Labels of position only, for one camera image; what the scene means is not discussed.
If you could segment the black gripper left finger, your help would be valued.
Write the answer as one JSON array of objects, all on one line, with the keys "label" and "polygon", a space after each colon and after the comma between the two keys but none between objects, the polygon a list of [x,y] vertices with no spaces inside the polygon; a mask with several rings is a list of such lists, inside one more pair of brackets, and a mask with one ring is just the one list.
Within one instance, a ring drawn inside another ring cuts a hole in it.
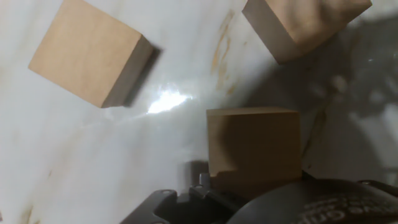
[{"label": "black gripper left finger", "polygon": [[150,194],[121,224],[212,224],[227,223],[248,200],[211,187],[210,175],[201,173],[199,183],[179,195],[157,190]]}]

